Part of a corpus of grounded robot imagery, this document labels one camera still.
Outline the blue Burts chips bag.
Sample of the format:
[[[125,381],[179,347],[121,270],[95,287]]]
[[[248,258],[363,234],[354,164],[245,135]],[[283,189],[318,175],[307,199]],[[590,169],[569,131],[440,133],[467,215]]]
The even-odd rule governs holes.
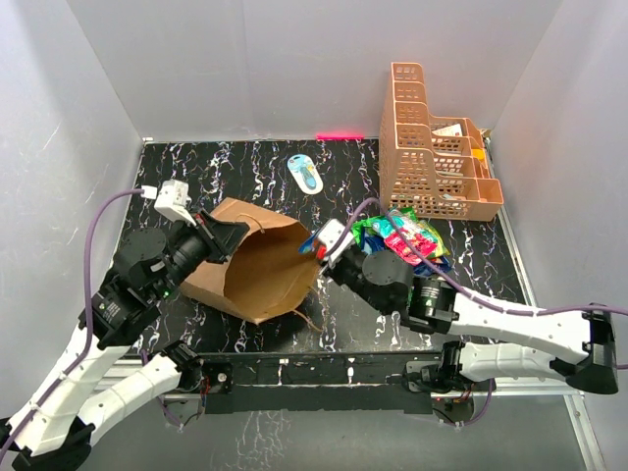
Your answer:
[[[372,254],[389,249],[379,235],[364,235],[360,242],[360,248],[366,254]]]

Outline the teal white snack packet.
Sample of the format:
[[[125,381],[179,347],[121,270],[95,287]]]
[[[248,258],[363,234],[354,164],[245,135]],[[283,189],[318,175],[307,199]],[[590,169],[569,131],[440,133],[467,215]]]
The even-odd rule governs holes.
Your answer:
[[[392,209],[387,216],[375,217],[370,223],[370,231],[381,238],[396,233],[394,226],[404,231],[414,230],[418,219],[411,208]]]

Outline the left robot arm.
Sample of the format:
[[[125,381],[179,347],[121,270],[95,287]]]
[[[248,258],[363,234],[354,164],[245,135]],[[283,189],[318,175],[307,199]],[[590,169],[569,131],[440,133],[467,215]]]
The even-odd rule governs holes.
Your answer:
[[[167,298],[202,263],[225,264],[249,231],[244,222],[218,221],[206,211],[131,233],[71,340],[28,403],[1,422],[1,450],[12,451],[16,470],[77,470],[113,426],[163,393],[190,392],[202,380],[202,359],[178,340],[141,369],[104,392],[94,390]]]

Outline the pink red snack packet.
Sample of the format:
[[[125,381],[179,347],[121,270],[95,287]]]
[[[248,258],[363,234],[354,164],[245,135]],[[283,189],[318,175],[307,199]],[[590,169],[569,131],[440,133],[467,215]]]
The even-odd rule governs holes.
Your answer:
[[[395,230],[382,232],[385,246],[413,266],[421,263],[421,258],[416,253],[420,253],[424,258],[428,258],[439,248],[437,239],[426,230],[413,230],[403,227],[401,232],[406,242],[402,240]]]

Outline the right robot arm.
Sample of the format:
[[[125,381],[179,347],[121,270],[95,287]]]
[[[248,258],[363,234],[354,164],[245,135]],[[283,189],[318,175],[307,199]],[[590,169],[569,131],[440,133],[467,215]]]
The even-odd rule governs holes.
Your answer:
[[[314,235],[298,249],[323,276],[349,288],[411,331],[449,335],[440,359],[406,367],[409,387],[426,393],[468,391],[497,378],[551,379],[595,394],[619,390],[614,327],[600,306],[548,313],[457,289],[445,279],[417,278],[396,253],[363,252],[350,237],[337,251]]]

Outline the brown paper bag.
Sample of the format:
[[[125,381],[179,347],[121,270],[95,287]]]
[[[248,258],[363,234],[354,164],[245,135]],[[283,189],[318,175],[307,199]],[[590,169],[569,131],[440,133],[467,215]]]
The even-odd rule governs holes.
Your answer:
[[[315,256],[298,252],[310,232],[289,216],[230,197],[211,216],[249,230],[228,263],[200,265],[181,292],[256,325],[295,310],[319,273]]]

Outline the yellow green snack bag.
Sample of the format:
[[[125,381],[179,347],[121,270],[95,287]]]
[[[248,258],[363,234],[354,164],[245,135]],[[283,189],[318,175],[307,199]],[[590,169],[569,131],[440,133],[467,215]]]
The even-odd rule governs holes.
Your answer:
[[[418,234],[422,240],[421,253],[428,259],[440,258],[450,254],[439,232],[426,220],[416,222]]]

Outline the green Chuba cassava chips bag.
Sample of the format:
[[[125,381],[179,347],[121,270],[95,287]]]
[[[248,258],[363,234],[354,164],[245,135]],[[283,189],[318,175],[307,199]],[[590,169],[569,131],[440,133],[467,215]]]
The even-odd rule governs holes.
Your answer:
[[[372,222],[373,218],[375,217],[360,220],[354,223],[351,227],[352,234],[359,248],[360,248],[360,242],[363,236],[373,235],[373,233],[370,231],[370,223]]]

